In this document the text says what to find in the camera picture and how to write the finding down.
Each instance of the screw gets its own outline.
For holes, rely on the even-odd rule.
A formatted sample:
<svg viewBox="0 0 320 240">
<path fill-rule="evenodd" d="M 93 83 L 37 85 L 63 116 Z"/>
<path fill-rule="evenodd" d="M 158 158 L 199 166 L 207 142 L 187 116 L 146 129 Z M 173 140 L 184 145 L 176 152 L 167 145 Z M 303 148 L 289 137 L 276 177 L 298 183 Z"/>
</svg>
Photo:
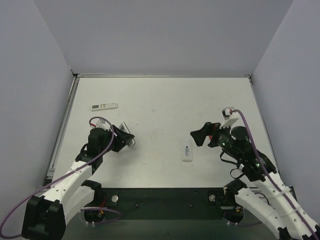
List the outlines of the screw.
<svg viewBox="0 0 320 240">
<path fill-rule="evenodd" d="M 114 203 L 118 202 L 118 199 L 119 199 L 119 197 L 117 195 L 113 195 L 111 197 L 111 201 L 114 202 Z"/>
<path fill-rule="evenodd" d="M 210 202 L 214 202 L 215 200 L 216 200 L 216 196 L 213 195 L 213 194 L 211 194 L 211 195 L 209 196 L 209 201 L 210 201 Z"/>
</svg>

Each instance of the gray wall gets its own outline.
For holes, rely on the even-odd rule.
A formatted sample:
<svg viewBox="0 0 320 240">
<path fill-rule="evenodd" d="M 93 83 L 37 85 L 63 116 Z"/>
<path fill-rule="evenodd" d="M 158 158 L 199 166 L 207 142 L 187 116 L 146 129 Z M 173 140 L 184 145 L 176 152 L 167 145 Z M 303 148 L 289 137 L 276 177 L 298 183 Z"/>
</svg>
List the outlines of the gray wall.
<svg viewBox="0 0 320 240">
<path fill-rule="evenodd" d="M 252 74 L 292 0 L 35 0 L 74 73 Z"/>
<path fill-rule="evenodd" d="M 32 0 L 0 1 L 0 219 L 46 174 L 72 73 Z M 21 232 L 24 207 L 5 225 Z"/>
<path fill-rule="evenodd" d="M 320 1 L 293 2 L 253 74 L 281 176 L 320 222 Z"/>
</svg>

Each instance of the cable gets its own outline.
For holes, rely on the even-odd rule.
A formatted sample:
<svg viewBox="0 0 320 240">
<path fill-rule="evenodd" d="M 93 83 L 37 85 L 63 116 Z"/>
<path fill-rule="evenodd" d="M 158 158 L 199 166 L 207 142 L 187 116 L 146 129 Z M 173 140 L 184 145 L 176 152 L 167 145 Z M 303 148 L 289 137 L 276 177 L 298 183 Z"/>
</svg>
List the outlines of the cable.
<svg viewBox="0 0 320 240">
<path fill-rule="evenodd" d="M 226 151 L 227 151 L 227 147 L 225 147 L 225 149 L 223 149 L 223 151 L 221 152 L 221 154 L 220 154 L 220 160 L 221 160 L 222 162 L 224 162 L 224 163 L 233 164 L 233 165 L 237 166 L 237 163 L 234 162 L 234 161 L 229 161 L 229 160 L 222 159 L 222 156 L 226 153 Z"/>
<path fill-rule="evenodd" d="M 111 140 L 110 140 L 110 143 L 108 144 L 108 146 L 106 146 L 106 148 L 100 153 L 98 154 L 96 157 L 94 157 L 92 160 L 88 161 L 87 163 L 83 164 L 82 166 L 78 167 L 77 169 L 75 169 L 74 171 L 71 171 L 61 177 L 59 177 L 58 179 L 52 181 L 51 183 L 41 187 L 39 190 L 36 190 L 35 192 L 33 192 L 32 194 L 26 196 L 23 200 L 21 200 L 17 205 L 15 205 L 10 211 L 9 213 L 3 218 L 1 224 L 0 224 L 0 238 L 3 238 L 3 239 L 16 239 L 16 238 L 19 238 L 21 237 L 21 234 L 17 234 L 17 235 L 12 235 L 12 236 L 6 236 L 6 235 L 3 235 L 2 233 L 2 230 L 3 230 L 3 227 L 6 223 L 6 221 L 8 220 L 8 218 L 12 215 L 12 213 L 17 210 L 18 207 L 20 207 L 24 202 L 26 202 L 28 199 L 30 199 L 33 195 L 41 192 L 42 190 L 44 189 L 47 189 L 48 187 L 60 182 L 61 180 L 71 176 L 72 174 L 74 174 L 75 172 L 83 169 L 84 167 L 92 164 L 95 160 L 99 159 L 102 155 L 104 155 L 108 149 L 111 147 L 111 144 L 113 143 L 114 141 L 114 138 L 115 138 L 115 130 L 114 130 L 114 127 L 112 126 L 112 124 L 105 118 L 103 117 L 100 117 L 100 116 L 94 116 L 92 117 L 90 120 L 89 120 L 89 124 L 91 125 L 91 121 L 93 119 L 102 119 L 104 121 L 106 121 L 109 125 L 110 125 L 110 128 L 111 128 L 111 132 L 112 132 L 112 136 L 111 136 Z"/>
<path fill-rule="evenodd" d="M 103 202 L 102 202 L 102 203 L 100 204 L 100 206 L 99 206 L 101 209 L 105 206 L 106 201 L 107 201 L 107 198 L 106 198 L 106 197 L 103 198 Z"/>
<path fill-rule="evenodd" d="M 83 218 L 80 216 L 80 220 L 86 224 L 90 224 L 90 225 L 99 225 L 99 224 L 106 224 L 106 223 L 111 223 L 111 222 L 114 222 L 114 221 L 117 221 L 119 220 L 123 215 L 121 212 L 119 211 L 116 211 L 116 210 L 112 210 L 112 209 L 109 209 L 107 207 L 83 207 L 80 211 L 81 212 L 84 212 L 84 211 L 99 211 L 99 210 L 103 210 L 104 212 L 109 212 L 109 213 L 114 213 L 114 214 L 118 214 L 117 217 L 115 218 L 112 218 L 112 219 L 107 219 L 107 220 L 103 220 L 103 221 L 99 221 L 99 222 L 87 222 L 85 220 L 83 220 Z"/>
<path fill-rule="evenodd" d="M 266 200 L 266 203 L 270 206 L 270 202 L 269 202 L 269 199 L 267 198 L 267 196 L 266 195 L 264 195 L 262 192 L 259 192 L 259 191 L 256 191 L 254 194 L 260 194 L 260 195 L 262 195 L 264 198 L 265 198 L 265 200 Z"/>
<path fill-rule="evenodd" d="M 246 128 L 246 131 L 248 133 L 248 136 L 249 136 L 249 139 L 251 141 L 251 144 L 252 144 L 252 148 L 253 148 L 253 151 L 254 151 L 254 154 L 255 154 L 255 157 L 256 159 L 258 160 L 258 162 L 260 163 L 261 165 L 261 168 L 264 172 L 264 174 L 267 176 L 267 178 L 270 180 L 270 182 L 272 183 L 272 185 L 280 192 L 282 193 L 282 190 L 280 189 L 280 187 L 275 183 L 275 181 L 271 178 L 271 176 L 269 175 L 267 169 L 265 168 L 265 165 L 263 163 L 263 161 L 260 159 L 260 156 L 258 154 L 258 150 L 257 150 L 257 147 L 256 147 L 256 144 L 255 144 L 255 141 L 254 141 L 254 138 L 251 134 L 251 131 L 250 131 L 250 128 L 249 128 L 249 125 L 247 123 L 247 120 L 244 116 L 244 114 L 238 110 L 238 109 L 234 109 L 234 110 L 231 110 L 230 113 L 239 113 L 241 118 L 242 118 L 242 121 L 244 123 L 244 126 Z M 289 203 L 289 205 L 292 207 L 293 210 L 296 209 L 294 203 L 290 200 L 290 198 L 288 197 L 288 195 L 286 193 L 283 193 L 283 196 L 284 198 L 286 199 L 286 201 Z M 304 223 L 304 225 L 309 229 L 309 231 L 311 232 L 312 236 L 314 237 L 314 240 L 319 240 L 319 238 L 317 237 L 316 233 L 313 231 L 313 229 L 311 228 L 311 226 L 308 224 L 308 222 L 306 221 L 306 219 L 302 216 L 302 214 L 299 212 L 299 211 L 296 211 L 296 214 L 299 216 L 299 218 L 301 219 L 301 221 Z"/>
<path fill-rule="evenodd" d="M 234 177 L 234 176 L 232 176 L 232 172 L 233 172 L 234 170 L 238 170 L 238 168 L 233 168 L 233 169 L 231 169 L 231 171 L 230 171 L 230 176 L 231 176 L 233 179 L 240 179 L 240 178 L 242 178 L 242 177 L 245 175 L 244 173 L 242 173 L 240 176 Z"/>
<path fill-rule="evenodd" d="M 259 191 L 255 192 L 254 194 L 256 194 L 256 195 L 257 195 L 257 194 L 260 194 L 260 195 L 264 196 L 264 198 L 266 199 L 267 204 L 270 206 L 269 199 L 266 197 L 266 195 L 264 195 L 262 192 L 259 192 Z M 236 226 L 236 227 L 252 227 L 252 226 L 255 226 L 255 225 L 262 224 L 261 221 L 257 221 L 257 222 L 254 222 L 254 223 L 236 223 L 236 222 L 232 222 L 232 221 L 229 221 L 229 220 L 226 218 L 226 214 L 227 214 L 227 213 L 228 213 L 228 211 L 225 211 L 225 212 L 223 213 L 223 219 L 226 220 L 226 221 L 228 222 L 228 224 L 234 225 L 234 226 Z"/>
<path fill-rule="evenodd" d="M 231 225 L 234 225 L 234 226 L 236 226 L 236 227 L 252 227 L 252 226 L 255 226 L 255 225 L 262 224 L 261 221 L 257 221 L 257 222 L 254 222 L 254 223 L 237 223 L 237 222 L 232 222 L 232 221 L 229 221 L 229 220 L 226 218 L 226 214 L 227 214 L 227 213 L 228 213 L 227 211 L 225 211 L 225 212 L 223 213 L 223 219 L 228 222 L 228 223 L 227 223 L 228 225 L 231 224 Z"/>
</svg>

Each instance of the white table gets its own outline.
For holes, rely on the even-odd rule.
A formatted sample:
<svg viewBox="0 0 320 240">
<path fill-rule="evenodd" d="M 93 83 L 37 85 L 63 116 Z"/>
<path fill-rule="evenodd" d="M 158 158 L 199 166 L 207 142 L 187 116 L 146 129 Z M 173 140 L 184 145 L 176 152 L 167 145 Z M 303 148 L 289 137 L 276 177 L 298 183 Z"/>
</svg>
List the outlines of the white table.
<svg viewBox="0 0 320 240">
<path fill-rule="evenodd" d="M 118 109 L 92 112 L 92 105 L 117 102 Z M 125 122 L 136 145 L 108 152 L 90 178 L 104 188 L 213 188 L 232 178 L 221 148 L 192 143 L 192 161 L 182 161 L 182 138 L 205 122 L 223 122 L 221 110 L 243 111 L 257 148 L 273 163 L 272 150 L 247 78 L 81 78 L 53 179 L 71 166 L 87 143 L 94 116 Z"/>
</svg>

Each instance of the black mount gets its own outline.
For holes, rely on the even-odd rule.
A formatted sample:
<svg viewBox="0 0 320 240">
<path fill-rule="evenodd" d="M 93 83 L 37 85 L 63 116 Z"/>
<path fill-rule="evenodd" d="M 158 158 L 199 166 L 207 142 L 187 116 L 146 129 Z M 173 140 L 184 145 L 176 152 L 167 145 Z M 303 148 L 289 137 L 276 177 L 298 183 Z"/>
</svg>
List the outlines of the black mount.
<svg viewBox="0 0 320 240">
<path fill-rule="evenodd" d="M 114 125 L 112 126 L 114 129 L 114 139 L 110 148 L 103 154 L 109 151 L 118 153 L 135 137 L 132 134 L 121 131 Z M 88 143 L 82 147 L 75 161 L 89 162 L 106 149 L 111 138 L 112 131 L 110 129 L 104 130 L 100 127 L 92 129 L 88 136 Z M 91 164 L 92 174 L 98 169 L 102 162 L 103 156 Z M 82 185 L 94 190 L 94 200 L 92 203 L 89 203 L 89 206 L 97 206 L 96 203 L 100 203 L 104 197 L 104 193 L 101 191 L 101 184 L 87 180 Z M 98 214 L 99 213 L 94 211 L 91 212 L 91 215 L 88 213 L 88 219 L 91 220 L 90 222 L 92 222 L 92 220 L 99 222 L 99 220 L 104 219 L 104 215 L 99 217 Z M 26 204 L 21 232 L 23 238 L 31 240 L 60 240 L 65 230 L 66 221 L 64 209 L 58 200 L 52 202 L 44 199 L 44 196 L 33 196 L 29 199 Z"/>
<path fill-rule="evenodd" d="M 130 133 L 126 133 L 124 131 L 121 131 L 119 128 L 117 128 L 115 125 L 112 125 L 114 129 L 114 139 L 112 142 L 111 147 L 105 152 L 105 154 L 109 151 L 113 151 L 118 153 L 121 149 L 124 148 L 132 139 L 134 139 L 134 135 Z M 91 129 L 90 134 L 88 136 L 88 143 L 85 144 L 79 155 L 75 158 L 75 161 L 82 161 L 82 162 L 89 162 L 94 157 L 102 153 L 108 144 L 111 141 L 112 137 L 112 131 L 104 130 L 100 127 L 95 127 Z M 95 171 L 99 168 L 99 166 L 103 162 L 103 156 L 99 157 L 97 160 L 95 160 L 91 166 L 92 166 L 92 174 L 95 173 Z"/>
<path fill-rule="evenodd" d="M 232 130 L 230 127 L 220 128 L 220 126 L 221 123 L 219 122 L 206 122 L 201 129 L 192 131 L 190 135 L 198 147 L 204 144 L 207 136 L 210 136 L 211 141 L 208 147 L 214 148 L 220 146 L 223 154 L 226 153 L 237 161 L 237 168 L 240 165 L 244 166 L 241 171 L 251 182 L 257 180 L 265 181 L 264 171 L 256 159 L 247 130 L 243 126 L 236 126 Z M 268 173 L 277 173 L 276 167 L 270 159 L 260 151 L 258 151 L 258 154 Z"/>
</svg>

